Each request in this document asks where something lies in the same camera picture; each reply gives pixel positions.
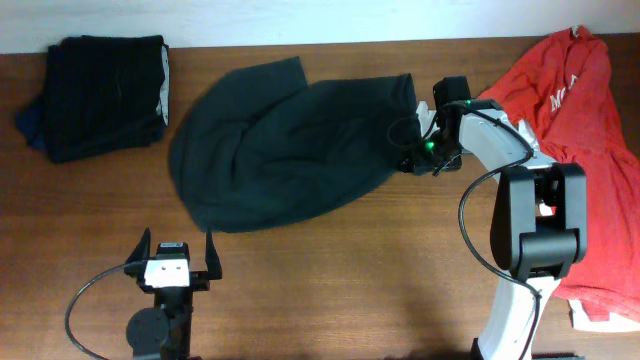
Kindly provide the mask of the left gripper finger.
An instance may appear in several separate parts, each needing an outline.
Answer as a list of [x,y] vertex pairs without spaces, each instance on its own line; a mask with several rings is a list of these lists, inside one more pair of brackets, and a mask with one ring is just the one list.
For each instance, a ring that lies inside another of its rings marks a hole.
[[213,235],[211,231],[206,232],[205,263],[207,266],[207,276],[209,279],[222,278],[222,266],[213,242]]
[[146,228],[141,239],[126,260],[126,264],[143,264],[150,256],[151,231]]

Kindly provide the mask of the dark green t-shirt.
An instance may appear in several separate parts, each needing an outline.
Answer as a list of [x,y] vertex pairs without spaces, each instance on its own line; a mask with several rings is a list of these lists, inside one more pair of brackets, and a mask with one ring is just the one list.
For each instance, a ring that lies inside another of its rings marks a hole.
[[202,231],[302,222],[384,184],[420,124],[410,74],[309,83],[291,57],[240,68],[195,104],[169,174]]

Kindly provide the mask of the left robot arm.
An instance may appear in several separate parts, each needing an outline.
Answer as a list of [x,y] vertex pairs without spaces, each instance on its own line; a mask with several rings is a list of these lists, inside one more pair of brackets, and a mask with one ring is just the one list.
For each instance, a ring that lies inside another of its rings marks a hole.
[[185,242],[161,243],[152,255],[151,232],[144,231],[124,270],[144,293],[154,296],[154,304],[137,311],[127,324],[126,339],[134,359],[188,360],[193,357],[194,294],[209,290],[210,282],[223,276],[211,232],[205,237],[205,264],[202,271],[190,269],[189,246]]

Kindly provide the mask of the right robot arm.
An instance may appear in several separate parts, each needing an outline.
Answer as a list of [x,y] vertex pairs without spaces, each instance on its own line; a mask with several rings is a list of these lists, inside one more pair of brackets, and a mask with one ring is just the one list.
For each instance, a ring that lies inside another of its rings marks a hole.
[[488,179],[498,184],[490,228],[494,261],[471,253],[499,283],[472,359],[529,359],[542,313],[571,267],[586,255],[586,174],[576,163],[543,154],[527,128],[517,128],[492,100],[458,100],[432,110],[419,103],[413,150],[440,172],[464,152],[486,168],[463,193]]

